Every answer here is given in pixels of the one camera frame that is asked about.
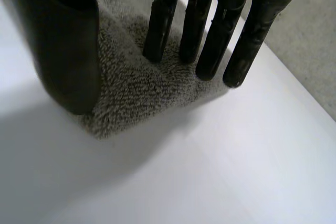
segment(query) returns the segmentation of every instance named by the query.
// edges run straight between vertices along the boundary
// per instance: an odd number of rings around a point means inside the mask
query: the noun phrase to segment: fuzzy gray fabric
[[[93,114],[79,117],[81,125],[98,138],[126,130],[168,108],[227,90],[222,82],[225,61],[211,82],[196,78],[195,64],[179,62],[185,13],[180,3],[162,62],[154,65],[142,56],[152,1],[98,0],[102,92]]]

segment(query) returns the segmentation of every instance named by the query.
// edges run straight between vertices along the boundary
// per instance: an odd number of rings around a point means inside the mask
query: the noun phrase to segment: white floor
[[[336,123],[265,45],[241,88],[98,142],[0,27],[0,223],[336,223]]]

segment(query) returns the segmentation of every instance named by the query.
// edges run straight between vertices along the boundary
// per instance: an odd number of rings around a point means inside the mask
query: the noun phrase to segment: textured carpet
[[[97,137],[126,130],[168,108],[226,91],[222,82],[225,62],[211,82],[196,78],[195,65],[179,62],[185,13],[180,3],[162,62],[154,65],[142,56],[152,1],[98,0],[102,93],[93,114],[79,117]]]
[[[243,10],[245,19],[250,4]],[[265,42],[336,120],[336,1],[293,0]]]

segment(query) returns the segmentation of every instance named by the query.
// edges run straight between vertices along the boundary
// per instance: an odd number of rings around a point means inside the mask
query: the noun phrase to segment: gray carpet
[[[153,65],[142,56],[152,1],[98,0],[102,94],[93,114],[79,118],[96,137],[107,137],[168,108],[226,91],[222,82],[225,62],[211,82],[197,80],[195,65],[179,62],[185,12],[180,3],[163,61]]]
[[[251,0],[243,10],[246,19]],[[293,0],[266,44],[336,120],[336,1]]]

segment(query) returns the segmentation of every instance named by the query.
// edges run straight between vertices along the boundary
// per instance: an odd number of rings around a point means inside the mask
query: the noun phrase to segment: white surface
[[[0,223],[336,223],[336,123],[265,45],[241,88],[98,142],[0,27]]]

